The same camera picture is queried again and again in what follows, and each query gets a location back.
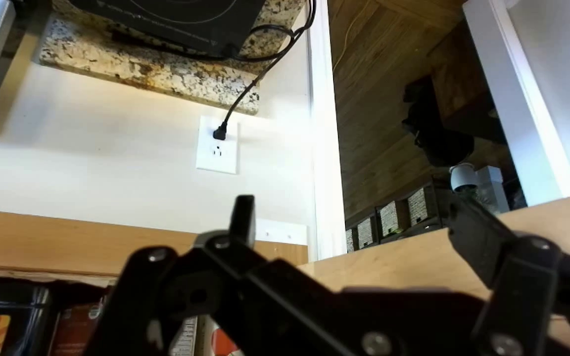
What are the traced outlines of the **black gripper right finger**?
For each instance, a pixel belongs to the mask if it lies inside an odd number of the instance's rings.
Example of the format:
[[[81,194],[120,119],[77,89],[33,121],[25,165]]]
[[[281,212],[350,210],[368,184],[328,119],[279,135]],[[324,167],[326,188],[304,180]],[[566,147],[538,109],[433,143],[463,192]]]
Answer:
[[[568,354],[548,337],[550,317],[570,325],[570,254],[532,234],[514,234],[475,198],[451,192],[445,202],[447,238],[490,297],[473,327],[484,356]]]

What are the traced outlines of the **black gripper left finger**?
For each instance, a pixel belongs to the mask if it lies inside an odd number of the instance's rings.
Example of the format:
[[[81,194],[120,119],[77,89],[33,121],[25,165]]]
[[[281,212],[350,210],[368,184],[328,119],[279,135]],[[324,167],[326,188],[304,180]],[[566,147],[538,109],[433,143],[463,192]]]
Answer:
[[[85,356],[168,356],[191,317],[209,317],[245,356],[389,356],[391,339],[364,311],[283,259],[253,250],[255,200],[239,196],[225,230],[180,256],[134,252]]]

